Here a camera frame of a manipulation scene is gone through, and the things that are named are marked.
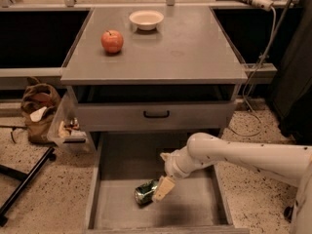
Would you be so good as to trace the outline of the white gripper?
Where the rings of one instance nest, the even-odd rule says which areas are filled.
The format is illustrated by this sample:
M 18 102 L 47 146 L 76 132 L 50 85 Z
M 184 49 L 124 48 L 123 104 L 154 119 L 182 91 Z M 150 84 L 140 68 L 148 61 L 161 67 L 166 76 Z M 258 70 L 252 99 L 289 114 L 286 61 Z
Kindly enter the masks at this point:
M 174 179 L 184 179 L 195 171 L 194 159 L 186 149 L 177 149 L 172 153 L 162 152 L 160 157 L 165 162 L 167 176 L 159 178 L 158 185 L 153 193 L 152 201 L 162 201 L 175 187 Z

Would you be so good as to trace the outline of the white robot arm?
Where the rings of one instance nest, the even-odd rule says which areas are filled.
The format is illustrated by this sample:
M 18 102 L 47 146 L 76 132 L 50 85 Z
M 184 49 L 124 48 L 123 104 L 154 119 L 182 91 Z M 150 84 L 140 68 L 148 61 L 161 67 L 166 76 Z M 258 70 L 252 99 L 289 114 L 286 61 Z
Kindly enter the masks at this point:
M 176 181 L 218 162 L 228 162 L 297 188 L 290 234 L 312 234 L 312 147 L 226 141 L 205 133 L 192 135 L 186 145 L 161 155 L 165 175 L 152 200 L 162 201 Z

